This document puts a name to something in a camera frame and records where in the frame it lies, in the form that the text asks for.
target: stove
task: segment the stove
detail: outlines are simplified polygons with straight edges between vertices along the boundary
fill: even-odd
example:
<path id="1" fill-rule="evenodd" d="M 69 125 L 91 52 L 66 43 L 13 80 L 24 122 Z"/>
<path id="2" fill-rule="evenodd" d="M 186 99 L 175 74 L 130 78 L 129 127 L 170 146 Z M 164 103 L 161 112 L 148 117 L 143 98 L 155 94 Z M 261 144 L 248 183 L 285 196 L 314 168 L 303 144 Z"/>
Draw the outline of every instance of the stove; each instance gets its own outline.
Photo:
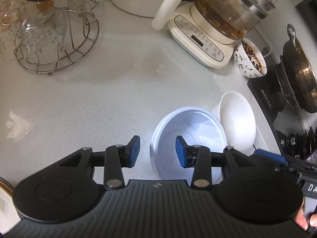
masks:
<path id="1" fill-rule="evenodd" d="M 303 128 L 300 107 L 286 76 L 283 57 L 279 64 L 272 55 L 267 56 L 265 62 L 267 74 L 250 79 L 248 87 L 266 117 L 281 155 L 308 159 L 317 147 L 316 129 L 310 127 L 307 132 Z"/>

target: white countertop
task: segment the white countertop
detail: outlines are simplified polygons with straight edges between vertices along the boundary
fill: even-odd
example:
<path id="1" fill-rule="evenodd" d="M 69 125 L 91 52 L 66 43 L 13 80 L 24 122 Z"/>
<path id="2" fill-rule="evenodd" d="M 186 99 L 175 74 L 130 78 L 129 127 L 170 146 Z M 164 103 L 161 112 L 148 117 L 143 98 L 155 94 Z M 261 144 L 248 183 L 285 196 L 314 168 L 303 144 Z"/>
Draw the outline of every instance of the white countertop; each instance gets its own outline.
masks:
<path id="1" fill-rule="evenodd" d="M 229 90 L 243 94 L 270 150 L 277 148 L 263 113 L 230 62 L 207 68 L 149 18 L 106 1 L 97 44 L 62 71 L 34 74 L 15 61 L 1 61 L 0 176 L 16 185 L 23 178 L 81 147 L 103 151 L 141 137 L 128 179 L 155 179 L 149 160 L 151 137 L 171 111 L 198 106 L 211 111 Z M 103 170 L 94 179 L 102 183 Z"/>

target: white handle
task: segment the white handle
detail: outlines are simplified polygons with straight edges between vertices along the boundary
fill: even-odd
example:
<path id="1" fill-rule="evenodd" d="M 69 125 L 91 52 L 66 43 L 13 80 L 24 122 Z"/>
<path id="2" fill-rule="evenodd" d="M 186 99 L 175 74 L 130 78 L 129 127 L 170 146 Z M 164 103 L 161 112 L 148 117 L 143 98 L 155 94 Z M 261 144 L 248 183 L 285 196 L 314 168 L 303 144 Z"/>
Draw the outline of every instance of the white handle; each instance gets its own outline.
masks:
<path id="1" fill-rule="evenodd" d="M 157 30 L 162 29 L 181 1 L 164 0 L 152 21 L 152 27 Z"/>

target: human hand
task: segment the human hand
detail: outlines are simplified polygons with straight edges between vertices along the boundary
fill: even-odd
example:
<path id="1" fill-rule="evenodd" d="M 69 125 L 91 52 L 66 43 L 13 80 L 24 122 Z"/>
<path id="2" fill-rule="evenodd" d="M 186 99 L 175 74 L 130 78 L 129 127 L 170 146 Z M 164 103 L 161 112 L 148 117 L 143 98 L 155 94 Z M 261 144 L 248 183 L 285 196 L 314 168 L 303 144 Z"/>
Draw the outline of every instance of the human hand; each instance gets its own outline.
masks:
<path id="1" fill-rule="evenodd" d="M 307 230 L 308 228 L 308 221 L 306 219 L 306 217 L 304 216 L 304 202 L 302 203 L 301 209 L 299 210 L 296 218 L 295 218 L 295 222 L 296 224 L 298 224 L 301 228 L 303 228 L 304 230 Z M 313 227 L 317 227 L 317 214 L 314 214 L 310 217 L 309 220 L 309 224 L 310 226 Z"/>

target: electric kettle base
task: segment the electric kettle base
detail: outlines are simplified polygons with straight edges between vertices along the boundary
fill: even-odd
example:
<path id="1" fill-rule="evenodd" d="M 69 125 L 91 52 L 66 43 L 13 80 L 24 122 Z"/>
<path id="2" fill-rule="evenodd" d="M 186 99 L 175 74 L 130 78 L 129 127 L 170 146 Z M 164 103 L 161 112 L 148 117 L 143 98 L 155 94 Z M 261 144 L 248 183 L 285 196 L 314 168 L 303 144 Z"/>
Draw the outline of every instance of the electric kettle base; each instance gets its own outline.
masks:
<path id="1" fill-rule="evenodd" d="M 167 22 L 172 37 L 205 66 L 223 68 L 230 61 L 235 44 L 223 45 L 207 36 L 193 20 L 191 5 L 177 8 Z"/>

